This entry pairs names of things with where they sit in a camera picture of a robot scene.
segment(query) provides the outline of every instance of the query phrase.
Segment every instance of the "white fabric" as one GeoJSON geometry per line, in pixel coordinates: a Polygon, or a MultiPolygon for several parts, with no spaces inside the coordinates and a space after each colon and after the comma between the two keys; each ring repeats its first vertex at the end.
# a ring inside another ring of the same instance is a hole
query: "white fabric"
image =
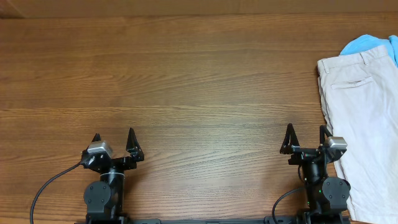
{"type": "Polygon", "coordinates": [[[335,167],[351,218],[398,223],[398,68],[379,46],[320,60],[318,72],[328,129],[348,143],[335,167]]]}

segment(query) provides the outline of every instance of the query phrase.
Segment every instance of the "white pants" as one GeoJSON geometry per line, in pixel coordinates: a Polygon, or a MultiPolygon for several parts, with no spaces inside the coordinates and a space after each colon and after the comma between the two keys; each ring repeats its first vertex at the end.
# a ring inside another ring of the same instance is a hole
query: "white pants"
{"type": "Polygon", "coordinates": [[[351,184],[351,218],[398,223],[398,68],[380,46],[319,60],[318,71],[328,129],[348,143],[335,167],[351,184]]]}

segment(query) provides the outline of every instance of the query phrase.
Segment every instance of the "clothing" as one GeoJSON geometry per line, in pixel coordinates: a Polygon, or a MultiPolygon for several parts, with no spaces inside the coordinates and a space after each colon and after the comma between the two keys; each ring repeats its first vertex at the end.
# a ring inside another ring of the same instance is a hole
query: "clothing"
{"type": "Polygon", "coordinates": [[[319,60],[318,72],[327,127],[348,144],[335,168],[351,218],[398,223],[398,68],[382,45],[319,60]]]}
{"type": "Polygon", "coordinates": [[[380,45],[386,46],[389,56],[394,61],[395,65],[398,66],[398,37],[396,35],[390,36],[389,40],[378,39],[377,37],[367,34],[362,35],[361,37],[358,37],[357,39],[348,43],[347,46],[341,51],[340,55],[350,55],[364,52],[380,45]]]}

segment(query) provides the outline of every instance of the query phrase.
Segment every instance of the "waistband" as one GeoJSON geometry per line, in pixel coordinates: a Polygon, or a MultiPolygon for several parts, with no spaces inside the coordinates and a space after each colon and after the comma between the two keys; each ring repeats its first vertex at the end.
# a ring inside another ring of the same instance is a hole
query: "waistband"
{"type": "Polygon", "coordinates": [[[356,53],[352,55],[340,55],[338,57],[325,58],[318,61],[318,70],[324,70],[330,73],[331,68],[342,67],[347,65],[354,65],[357,63],[364,63],[369,65],[371,60],[388,55],[388,51],[384,45],[380,45],[373,49],[356,53]]]}

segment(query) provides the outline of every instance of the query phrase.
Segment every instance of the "light blue fabric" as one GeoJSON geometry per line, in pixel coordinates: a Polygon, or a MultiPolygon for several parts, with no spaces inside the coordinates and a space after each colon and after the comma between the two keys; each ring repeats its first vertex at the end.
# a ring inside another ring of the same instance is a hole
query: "light blue fabric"
{"type": "Polygon", "coordinates": [[[370,50],[380,45],[386,46],[388,50],[388,55],[391,57],[392,61],[397,66],[398,37],[396,35],[390,36],[389,40],[378,39],[377,37],[373,37],[368,34],[362,35],[361,37],[358,37],[357,39],[348,43],[347,46],[341,51],[340,55],[350,55],[350,54],[364,52],[366,50],[370,50]]]}

